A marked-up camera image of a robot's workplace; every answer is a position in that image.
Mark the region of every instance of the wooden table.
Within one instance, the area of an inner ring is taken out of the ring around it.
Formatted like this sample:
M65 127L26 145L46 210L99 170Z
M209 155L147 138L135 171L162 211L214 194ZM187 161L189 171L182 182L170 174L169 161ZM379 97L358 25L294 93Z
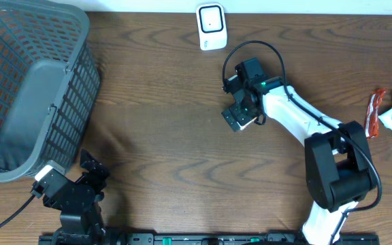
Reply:
M234 133L222 110L221 68L251 39L281 51L291 84L322 112L362 123L370 93L392 89L392 16L227 14L228 45L203 52L195 14L90 13L90 42L103 84L82 147L111 170L105 223L159 233L265 233L299 229L312 199L304 149L276 121ZM239 51L227 68L258 57L280 75L264 46ZM381 110L391 107L385 95ZM376 232L392 243L392 132L369 141L384 194L351 214L343 231ZM71 179L80 175L74 167ZM33 180L0 184L0 222L29 197ZM372 191L365 205L375 198ZM36 244L59 228L59 212L35 200L0 230L0 244Z

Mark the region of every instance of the basket bottom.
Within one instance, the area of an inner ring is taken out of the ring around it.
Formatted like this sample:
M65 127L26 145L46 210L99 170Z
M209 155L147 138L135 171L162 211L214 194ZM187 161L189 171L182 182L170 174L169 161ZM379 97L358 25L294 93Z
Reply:
M36 142L45 140L38 136L58 96L64 69L62 62L40 60L28 70L0 132L0 169L21 166Z

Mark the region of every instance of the basket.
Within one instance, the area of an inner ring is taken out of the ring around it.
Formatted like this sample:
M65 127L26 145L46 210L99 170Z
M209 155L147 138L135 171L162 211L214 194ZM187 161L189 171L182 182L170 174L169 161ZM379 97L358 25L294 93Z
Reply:
M73 163L99 90L80 9L0 0L0 182Z

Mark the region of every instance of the white background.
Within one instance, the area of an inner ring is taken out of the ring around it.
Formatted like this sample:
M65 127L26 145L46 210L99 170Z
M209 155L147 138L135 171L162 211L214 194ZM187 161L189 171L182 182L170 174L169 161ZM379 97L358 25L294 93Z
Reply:
M84 11L194 13L217 2L226 13L392 14L392 0L53 0Z

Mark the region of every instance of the brown tabletop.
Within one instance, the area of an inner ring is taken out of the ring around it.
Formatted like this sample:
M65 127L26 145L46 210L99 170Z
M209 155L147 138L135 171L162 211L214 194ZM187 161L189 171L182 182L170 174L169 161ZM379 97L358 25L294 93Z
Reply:
M223 61L246 40L275 45L296 91L330 117L362 124L376 88L391 89L380 111L392 104L392 16L227 14L228 45L208 52L199 48L195 14L88 16L103 83L82 147L112 173L100 203L111 226L265 233L299 229L308 218L303 146L274 120L234 133L221 116L233 103L221 90ZM258 45L237 52L227 75L255 56L280 75L274 54ZM351 214L343 231L376 232L390 244L392 132L380 124L369 144L382 201ZM0 222L28 199L32 183L0 184ZM59 214L33 201L0 230L0 244L36 244L59 228Z

